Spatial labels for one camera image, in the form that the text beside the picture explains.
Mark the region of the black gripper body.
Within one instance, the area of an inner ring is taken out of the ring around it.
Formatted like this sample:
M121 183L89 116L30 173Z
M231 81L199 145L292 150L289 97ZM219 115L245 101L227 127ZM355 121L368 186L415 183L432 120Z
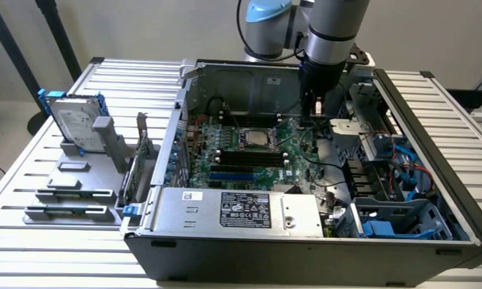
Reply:
M325 94L338 85L346 62L320 64L304 58L299 64L300 125L308 126L323 115Z

